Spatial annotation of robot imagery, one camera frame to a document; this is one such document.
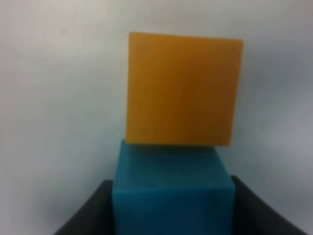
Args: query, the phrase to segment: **cube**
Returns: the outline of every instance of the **cube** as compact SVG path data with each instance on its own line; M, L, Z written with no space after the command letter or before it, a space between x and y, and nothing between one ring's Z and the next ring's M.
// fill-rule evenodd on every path
M121 144L116 235L230 235L235 187L214 148Z
M243 41L131 33L126 142L229 145Z

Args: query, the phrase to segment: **block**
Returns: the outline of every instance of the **block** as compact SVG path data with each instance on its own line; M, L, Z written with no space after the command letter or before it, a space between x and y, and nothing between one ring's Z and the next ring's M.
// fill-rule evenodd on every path
M131 33L126 142L229 145L243 41Z
M213 148L121 144L116 235L230 235L235 187Z

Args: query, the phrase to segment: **white wall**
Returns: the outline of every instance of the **white wall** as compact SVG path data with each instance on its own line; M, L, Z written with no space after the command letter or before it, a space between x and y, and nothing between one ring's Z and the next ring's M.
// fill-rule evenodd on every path
M246 41L223 160L313 234L311 0L0 0L0 233L50 235L113 177L130 31Z

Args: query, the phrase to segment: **orange cube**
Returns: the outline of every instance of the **orange cube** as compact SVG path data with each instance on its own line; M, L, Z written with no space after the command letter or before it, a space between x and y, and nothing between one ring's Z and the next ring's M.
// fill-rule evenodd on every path
M229 145L243 41L131 33L126 142Z

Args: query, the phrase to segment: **blue block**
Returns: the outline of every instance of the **blue block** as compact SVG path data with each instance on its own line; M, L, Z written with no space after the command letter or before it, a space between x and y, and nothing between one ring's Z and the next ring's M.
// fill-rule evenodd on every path
M128 145L114 181L116 235L230 235L235 186L214 148Z

